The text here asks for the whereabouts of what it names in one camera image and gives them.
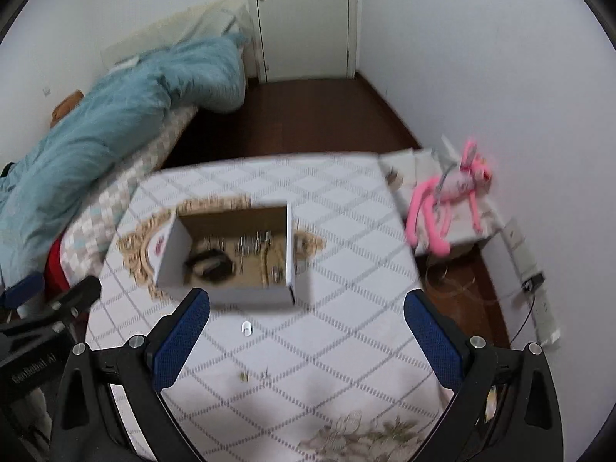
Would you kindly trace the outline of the black plug adapter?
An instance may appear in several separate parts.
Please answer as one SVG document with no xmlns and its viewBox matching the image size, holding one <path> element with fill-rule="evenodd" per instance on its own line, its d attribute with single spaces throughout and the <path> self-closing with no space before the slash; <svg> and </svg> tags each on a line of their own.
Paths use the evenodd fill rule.
<svg viewBox="0 0 616 462">
<path fill-rule="evenodd" d="M 521 285 L 524 293 L 535 293 L 545 283 L 545 276 L 542 271 L 536 272 L 527 278 Z"/>
</svg>

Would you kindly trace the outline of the white diamond pattern tablecloth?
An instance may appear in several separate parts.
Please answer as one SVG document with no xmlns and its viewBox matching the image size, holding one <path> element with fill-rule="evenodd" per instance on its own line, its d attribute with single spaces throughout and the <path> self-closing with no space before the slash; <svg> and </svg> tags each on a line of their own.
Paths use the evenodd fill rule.
<svg viewBox="0 0 616 462">
<path fill-rule="evenodd" d="M 407 461 L 444 412 L 440 387 L 404 316 L 420 285 L 377 156 L 318 154 L 166 170 L 142 181 L 100 272 L 88 323 L 94 348 L 146 334 L 176 303 L 127 266 L 127 235 L 164 226 L 178 204 L 246 196 L 284 201 L 309 237 L 295 304 L 212 312 L 163 393 L 210 461 Z M 239 380 L 268 369 L 269 382 Z"/>
</svg>

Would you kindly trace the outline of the pink panther plush toy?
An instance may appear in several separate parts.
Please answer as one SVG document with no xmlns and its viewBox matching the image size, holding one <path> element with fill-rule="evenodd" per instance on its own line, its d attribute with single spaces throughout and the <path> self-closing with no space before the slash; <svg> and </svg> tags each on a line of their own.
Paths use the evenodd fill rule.
<svg viewBox="0 0 616 462">
<path fill-rule="evenodd" d="M 490 188 L 493 171 L 478 152 L 477 143 L 469 139 L 462 150 L 460 163 L 453 163 L 442 174 L 421 181 L 413 190 L 405 222 L 406 240 L 413 249 L 418 247 L 418 216 L 423 214 L 427 233 L 427 250 L 439 258 L 449 256 L 451 243 L 447 235 L 452 223 L 452 206 L 466 201 L 469 204 L 473 231 L 484 230 L 478 206 L 478 194 Z"/>
</svg>

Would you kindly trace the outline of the red blanket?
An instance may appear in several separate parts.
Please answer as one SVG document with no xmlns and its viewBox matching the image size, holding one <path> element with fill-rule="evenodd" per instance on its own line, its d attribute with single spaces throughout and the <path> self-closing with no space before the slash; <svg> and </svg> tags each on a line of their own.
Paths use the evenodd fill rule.
<svg viewBox="0 0 616 462">
<path fill-rule="evenodd" d="M 44 278 L 45 293 L 48 297 L 61 295 L 70 288 L 60 263 L 60 244 L 62 244 L 62 238 L 58 237 L 51 245 L 47 256 Z"/>
</svg>

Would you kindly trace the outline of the white wall power strip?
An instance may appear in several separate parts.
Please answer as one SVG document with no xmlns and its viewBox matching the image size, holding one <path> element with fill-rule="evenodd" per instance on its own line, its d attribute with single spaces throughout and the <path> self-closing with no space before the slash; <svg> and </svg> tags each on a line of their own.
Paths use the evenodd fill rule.
<svg viewBox="0 0 616 462">
<path fill-rule="evenodd" d="M 520 281 L 520 291 L 529 302 L 528 320 L 532 320 L 538 343 L 553 346 L 561 338 L 559 324 L 554 318 L 546 290 L 546 275 L 529 248 L 516 218 L 506 222 L 501 232 L 507 252 Z"/>
</svg>

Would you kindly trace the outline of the light blue duvet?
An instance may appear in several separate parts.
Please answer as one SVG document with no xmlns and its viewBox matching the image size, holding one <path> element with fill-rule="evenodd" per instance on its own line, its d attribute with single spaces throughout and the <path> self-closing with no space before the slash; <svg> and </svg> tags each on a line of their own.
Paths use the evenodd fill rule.
<svg viewBox="0 0 616 462">
<path fill-rule="evenodd" d="M 232 112 L 244 100 L 240 33 L 196 38 L 107 74 L 1 179 L 1 279 L 44 269 L 97 179 L 151 142 L 173 109 Z"/>
</svg>

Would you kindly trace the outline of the brown pillow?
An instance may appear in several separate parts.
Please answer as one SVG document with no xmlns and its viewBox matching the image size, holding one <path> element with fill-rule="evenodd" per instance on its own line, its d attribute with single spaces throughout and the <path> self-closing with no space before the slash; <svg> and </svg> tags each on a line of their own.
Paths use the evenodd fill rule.
<svg viewBox="0 0 616 462">
<path fill-rule="evenodd" d="M 70 114 L 84 97 L 85 95 L 81 90 L 76 90 L 58 104 L 51 114 L 50 127 L 56 126 L 63 117 Z"/>
</svg>

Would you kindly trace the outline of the white side box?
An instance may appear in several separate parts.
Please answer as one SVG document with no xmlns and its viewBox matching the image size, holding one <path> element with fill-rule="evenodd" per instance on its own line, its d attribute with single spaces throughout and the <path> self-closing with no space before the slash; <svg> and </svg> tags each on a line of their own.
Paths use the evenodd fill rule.
<svg viewBox="0 0 616 462">
<path fill-rule="evenodd" d="M 445 146 L 445 152 L 406 149 L 379 157 L 416 256 L 447 258 L 502 228 L 487 196 L 494 172 L 477 142 L 467 140 L 462 151 Z"/>
</svg>

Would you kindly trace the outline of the small stud earrings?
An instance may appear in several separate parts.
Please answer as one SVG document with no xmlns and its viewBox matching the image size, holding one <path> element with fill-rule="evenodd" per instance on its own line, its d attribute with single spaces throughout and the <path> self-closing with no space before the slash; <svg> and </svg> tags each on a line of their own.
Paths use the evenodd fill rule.
<svg viewBox="0 0 616 462">
<path fill-rule="evenodd" d="M 239 380 L 242 383 L 248 383 L 250 381 L 269 382 L 273 377 L 268 369 L 252 372 L 248 370 L 241 370 L 239 373 Z"/>
</svg>

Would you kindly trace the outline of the white cardboard box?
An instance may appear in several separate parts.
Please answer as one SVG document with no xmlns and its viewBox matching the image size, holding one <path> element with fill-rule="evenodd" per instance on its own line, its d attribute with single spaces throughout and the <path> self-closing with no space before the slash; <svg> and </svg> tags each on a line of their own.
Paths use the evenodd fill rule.
<svg viewBox="0 0 616 462">
<path fill-rule="evenodd" d="M 295 304 L 295 238 L 284 201 L 173 213 L 149 253 L 154 288 L 172 298 L 201 288 L 212 306 Z"/>
</svg>

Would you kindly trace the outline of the black smart band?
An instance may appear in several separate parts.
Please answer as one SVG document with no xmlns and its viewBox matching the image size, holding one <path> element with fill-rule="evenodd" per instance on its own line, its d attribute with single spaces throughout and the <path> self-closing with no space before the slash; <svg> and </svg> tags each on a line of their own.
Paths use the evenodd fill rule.
<svg viewBox="0 0 616 462">
<path fill-rule="evenodd" d="M 209 283 L 221 283 L 234 275 L 235 265 L 231 258 L 220 249 L 208 249 L 195 253 L 185 262 L 193 274 Z"/>
</svg>

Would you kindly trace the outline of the white door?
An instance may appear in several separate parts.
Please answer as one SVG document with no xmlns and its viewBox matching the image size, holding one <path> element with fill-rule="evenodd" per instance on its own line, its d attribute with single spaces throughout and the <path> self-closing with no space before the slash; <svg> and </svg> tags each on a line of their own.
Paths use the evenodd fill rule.
<svg viewBox="0 0 616 462">
<path fill-rule="evenodd" d="M 357 0 L 248 0 L 259 78 L 347 78 L 355 73 Z"/>
</svg>

